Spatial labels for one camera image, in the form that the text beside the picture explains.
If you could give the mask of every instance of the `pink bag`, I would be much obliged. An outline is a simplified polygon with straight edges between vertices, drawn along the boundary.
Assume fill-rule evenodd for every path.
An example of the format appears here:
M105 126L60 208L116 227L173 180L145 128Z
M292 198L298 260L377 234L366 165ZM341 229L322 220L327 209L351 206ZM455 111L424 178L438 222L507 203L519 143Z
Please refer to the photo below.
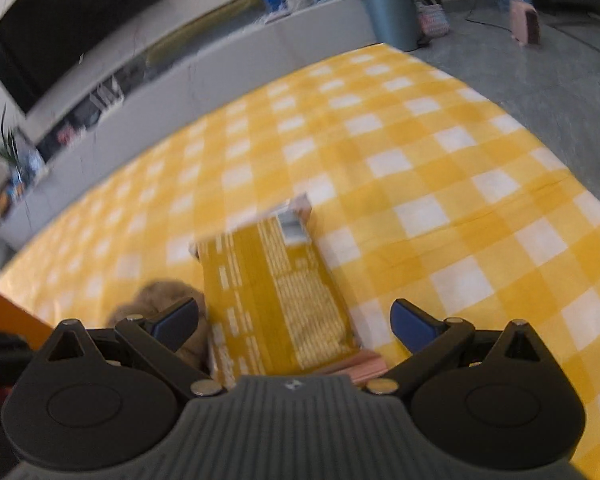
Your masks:
M439 38L449 32L451 26L442 5L435 0L413 0L418 9L422 31L430 38Z
M520 45L540 44L538 12L522 0L511 0L509 5L511 35Z

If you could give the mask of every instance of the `gray ribbed plate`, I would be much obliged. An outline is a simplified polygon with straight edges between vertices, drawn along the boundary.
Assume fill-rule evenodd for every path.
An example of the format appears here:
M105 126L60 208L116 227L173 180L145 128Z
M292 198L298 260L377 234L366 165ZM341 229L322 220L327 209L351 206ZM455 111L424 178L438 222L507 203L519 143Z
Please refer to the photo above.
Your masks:
M342 376L244 377L224 396L190 401L169 436L130 462L86 473L22 464L7 478L584 480L567 461L525 472L459 462L424 439L398 399Z

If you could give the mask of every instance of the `yellow checkered rug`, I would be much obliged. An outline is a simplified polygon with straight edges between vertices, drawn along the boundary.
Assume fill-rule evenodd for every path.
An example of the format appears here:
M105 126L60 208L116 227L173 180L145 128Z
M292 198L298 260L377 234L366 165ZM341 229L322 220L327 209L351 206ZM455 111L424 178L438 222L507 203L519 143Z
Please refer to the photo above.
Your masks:
M172 135L32 241L0 291L49 323L99 326L147 280L202 288L191 240L302 192L367 346L406 357L387 322L400 297L478 328L528 319L586 405L574 461L600 479L600 202L495 104L385 45Z

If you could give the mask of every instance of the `woven bag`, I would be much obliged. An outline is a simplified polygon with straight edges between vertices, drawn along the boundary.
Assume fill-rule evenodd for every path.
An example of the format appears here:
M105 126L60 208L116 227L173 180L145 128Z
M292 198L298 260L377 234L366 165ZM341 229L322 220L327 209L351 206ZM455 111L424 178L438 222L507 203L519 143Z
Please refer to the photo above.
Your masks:
M451 26L442 5L435 0L414 0L418 9L422 31L430 38L439 38L449 32Z

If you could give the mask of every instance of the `gray floor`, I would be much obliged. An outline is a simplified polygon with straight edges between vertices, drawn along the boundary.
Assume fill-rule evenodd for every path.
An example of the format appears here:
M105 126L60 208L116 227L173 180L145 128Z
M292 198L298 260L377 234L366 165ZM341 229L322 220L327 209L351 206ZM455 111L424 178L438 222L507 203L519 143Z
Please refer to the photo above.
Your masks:
M510 33L449 14L452 32L413 52L499 104L555 153L600 200L600 53L545 25L540 47L520 47ZM509 26L491 2L472 19ZM544 23L589 20L543 16ZM600 24L565 27L600 48Z

